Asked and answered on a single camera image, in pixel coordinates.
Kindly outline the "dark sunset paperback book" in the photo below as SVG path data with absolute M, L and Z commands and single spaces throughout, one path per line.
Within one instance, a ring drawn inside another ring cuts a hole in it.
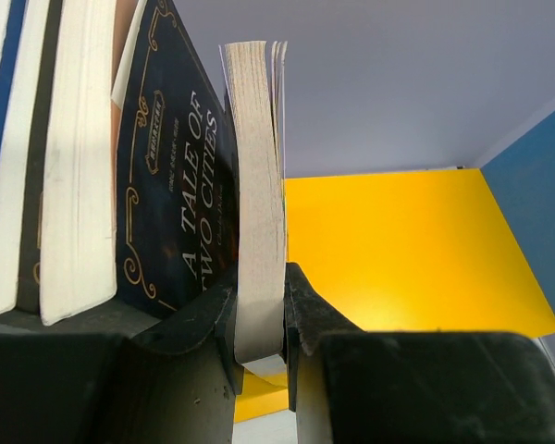
M 112 91 L 117 296 L 159 319 L 238 257 L 238 157 L 223 105 L 176 6 L 141 1 Z

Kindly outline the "red bordered cream book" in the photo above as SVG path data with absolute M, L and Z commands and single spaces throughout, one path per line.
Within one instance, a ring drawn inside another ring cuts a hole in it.
M 225 81 L 238 152 L 239 258 L 234 352 L 247 364 L 282 349 L 287 258 L 285 42 L 227 43 Z

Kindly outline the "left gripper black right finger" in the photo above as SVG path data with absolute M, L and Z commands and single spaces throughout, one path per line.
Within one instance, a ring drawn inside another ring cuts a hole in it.
M 369 332 L 286 266 L 289 407 L 301 443 L 555 443 L 555 373 L 502 331 Z

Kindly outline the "floral Little Women book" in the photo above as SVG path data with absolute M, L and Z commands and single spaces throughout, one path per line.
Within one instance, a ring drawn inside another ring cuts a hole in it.
M 27 3 L 0 153 L 0 315 L 16 305 L 31 120 L 47 7 Z

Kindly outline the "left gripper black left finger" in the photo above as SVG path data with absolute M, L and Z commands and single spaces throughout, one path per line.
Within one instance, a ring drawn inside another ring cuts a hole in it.
M 236 280 L 134 337 L 0 325 L 0 443 L 229 443 Z

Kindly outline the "Three Days To See book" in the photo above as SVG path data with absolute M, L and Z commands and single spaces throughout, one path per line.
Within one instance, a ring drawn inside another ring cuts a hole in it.
M 133 1 L 66 1 L 45 145 L 40 314 L 44 325 L 110 300 L 115 272 L 113 83 Z

